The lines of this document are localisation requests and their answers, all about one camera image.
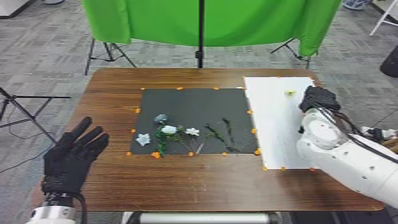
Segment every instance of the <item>metal stand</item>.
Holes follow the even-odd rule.
[[[8,95],[8,93],[5,92],[3,88],[0,87],[0,94],[3,95],[3,106],[1,106],[1,111],[0,111],[0,121],[3,119],[3,113],[6,110],[6,105],[8,103],[14,105],[14,107],[17,108],[17,110],[21,111],[22,115],[26,116],[24,119],[21,119],[19,121],[10,122],[8,124],[0,125],[0,128],[5,128],[15,124],[21,124],[28,121],[31,121],[35,127],[38,128],[42,134],[46,135],[46,137],[49,138],[51,142],[56,143],[53,136],[47,134],[46,129],[42,128],[40,124],[35,121],[35,117],[40,114],[40,111],[44,110],[44,107],[51,101],[51,99],[70,99],[70,97],[65,96],[15,96],[15,95]],[[21,104],[17,103],[15,99],[46,99],[46,102],[38,108],[38,110],[35,111],[33,114],[30,114],[30,112],[26,111],[26,109],[22,108]]]
[[[269,52],[269,54],[273,54],[273,53],[282,49],[282,47],[285,47],[285,48],[289,49],[291,53],[292,53],[294,58],[296,58],[300,61],[305,61],[305,63],[307,63],[307,65],[305,65],[305,69],[308,69],[308,65],[310,65],[310,57],[303,58],[303,57],[294,53],[294,51],[292,51],[292,49],[291,49],[291,47],[289,47],[289,43],[291,43],[292,40],[294,40],[294,38],[291,38],[291,39],[284,42],[284,44],[276,47],[276,49]]]
[[[387,16],[388,16],[388,13],[390,13],[390,11],[392,11],[392,8],[394,8],[396,4],[398,4],[398,0],[394,0],[392,3],[390,3],[390,5],[388,5],[388,8],[387,8],[387,10],[385,10],[385,12],[383,12],[383,14],[381,14],[381,18],[380,18],[380,20],[376,21],[376,26],[374,26],[374,28],[372,28],[372,30],[371,30],[369,36],[372,36],[372,34],[374,34],[374,32],[376,32],[376,29],[378,29],[381,23],[387,23],[388,25],[398,26],[398,23],[388,22],[388,21],[385,20],[385,18],[387,18]]]
[[[197,68],[202,68],[202,59],[204,59],[204,7],[205,3],[204,0],[198,0],[198,49],[195,51],[195,58],[197,58]]]
[[[101,61],[106,61],[106,62],[115,62],[117,59],[124,57],[125,60],[127,60],[127,62],[129,62],[129,64],[131,64],[131,66],[136,68],[136,66],[133,64],[133,61],[131,61],[127,55],[124,54],[124,51],[120,50],[120,47],[117,46],[115,43],[104,43],[102,42],[102,47],[104,47],[104,53],[102,54],[106,54],[108,58],[99,58],[99,56],[102,54],[97,57],[92,57],[93,47],[95,47],[95,39],[92,38],[92,41],[90,41],[90,50],[88,50],[88,58],[86,58],[86,65],[85,65],[85,72],[83,72],[85,76],[88,75],[90,61],[92,60],[101,60]],[[113,50],[117,50],[118,53],[120,53],[120,56],[117,56],[117,57],[113,57]]]

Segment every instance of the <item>black mat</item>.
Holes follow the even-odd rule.
[[[252,153],[257,149],[255,135],[252,134],[252,118],[246,114],[248,105],[245,92],[239,89],[186,89],[177,91],[175,89],[147,89],[141,93],[141,105],[140,115],[134,125],[134,134],[131,141],[133,154],[149,154],[157,145],[156,141],[156,128],[154,117],[157,114],[166,114],[166,125],[182,125],[186,128],[200,130],[200,136],[195,142],[186,138],[186,145],[197,149],[202,142],[204,147],[200,154],[214,154],[221,152],[232,153],[221,142],[211,137],[205,138],[209,133],[204,125],[214,128],[227,145],[237,149],[234,153]],[[221,118],[230,122],[230,136],[234,144],[230,144],[230,138],[227,135],[227,126]],[[150,143],[141,147],[134,139],[138,134],[149,133]],[[186,147],[175,143],[166,143],[166,154],[186,154]]]

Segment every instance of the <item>white flower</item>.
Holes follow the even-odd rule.
[[[149,134],[138,134],[138,138],[134,139],[134,141],[140,143],[140,146],[145,146],[145,144],[150,143],[150,137]]]
[[[165,125],[165,127],[161,128],[161,132],[166,134],[166,135],[172,135],[175,134],[177,132],[177,128],[170,125]]]
[[[198,136],[198,130],[197,130],[195,128],[186,128],[184,133],[186,133],[188,135]]]

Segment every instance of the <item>artificial flower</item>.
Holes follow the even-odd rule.
[[[173,135],[175,132],[177,132],[177,128],[170,125],[165,125],[163,128],[161,128],[161,132],[166,134],[166,135]]]
[[[154,123],[156,124],[165,124],[166,122],[166,115],[165,114],[159,114],[156,117],[154,117]]]
[[[150,143],[150,137],[149,134],[138,134],[138,138],[134,139],[134,141],[140,143],[140,146],[145,146],[145,144]]]
[[[198,130],[195,128],[186,128],[184,134],[198,136]]]

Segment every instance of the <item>wooden table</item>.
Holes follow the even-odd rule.
[[[296,69],[101,69],[69,129],[90,116],[109,146],[90,170],[83,194],[90,211],[372,211],[381,203],[308,170],[262,171],[253,155],[125,156],[140,88],[241,87],[243,76],[312,76]]]

